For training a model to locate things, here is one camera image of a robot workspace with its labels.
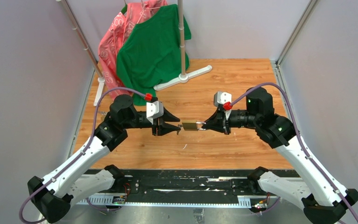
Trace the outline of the brass padlock with steel shackle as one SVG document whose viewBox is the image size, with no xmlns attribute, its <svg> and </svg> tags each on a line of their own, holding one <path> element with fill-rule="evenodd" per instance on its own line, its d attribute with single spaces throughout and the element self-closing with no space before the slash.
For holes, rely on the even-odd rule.
<svg viewBox="0 0 358 224">
<path fill-rule="evenodd" d="M 200 121 L 184 121 L 181 126 L 185 131 L 205 131 L 206 129 L 202 128 L 205 122 Z"/>
</svg>

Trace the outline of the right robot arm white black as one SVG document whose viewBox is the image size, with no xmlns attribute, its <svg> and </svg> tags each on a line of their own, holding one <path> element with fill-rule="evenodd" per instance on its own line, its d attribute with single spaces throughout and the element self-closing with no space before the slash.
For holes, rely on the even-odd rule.
<svg viewBox="0 0 358 224">
<path fill-rule="evenodd" d="M 214 114 L 202 128 L 229 135 L 232 128 L 253 129 L 257 136 L 281 154 L 302 178 L 301 183 L 279 177 L 264 167 L 247 177 L 254 195 L 274 194 L 303 211 L 314 224 L 337 224 L 358 201 L 358 191 L 334 178 L 308 149 L 296 125 L 275 113 L 273 98 L 264 88 L 251 88 L 246 94 L 246 109 L 234 110 L 232 96 L 217 92 Z"/>
</svg>

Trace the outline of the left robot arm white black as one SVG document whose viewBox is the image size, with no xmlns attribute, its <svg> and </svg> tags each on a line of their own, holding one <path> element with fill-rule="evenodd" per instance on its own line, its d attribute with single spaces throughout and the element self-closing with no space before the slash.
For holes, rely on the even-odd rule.
<svg viewBox="0 0 358 224">
<path fill-rule="evenodd" d="M 150 94 L 146 95 L 146 110 L 140 112 L 135 109 L 131 96 L 117 96 L 103 122 L 78 151 L 49 174 L 42 178 L 34 176 L 28 181 L 30 201 L 44 220 L 53 224 L 65 217 L 76 203 L 97 192 L 108 189 L 120 192 L 124 188 L 124 174 L 114 165 L 87 179 L 81 176 L 128 137 L 127 129 L 149 128 L 152 135 L 163 136 L 180 131 L 180 127 L 172 125 L 179 121 Z"/>
</svg>

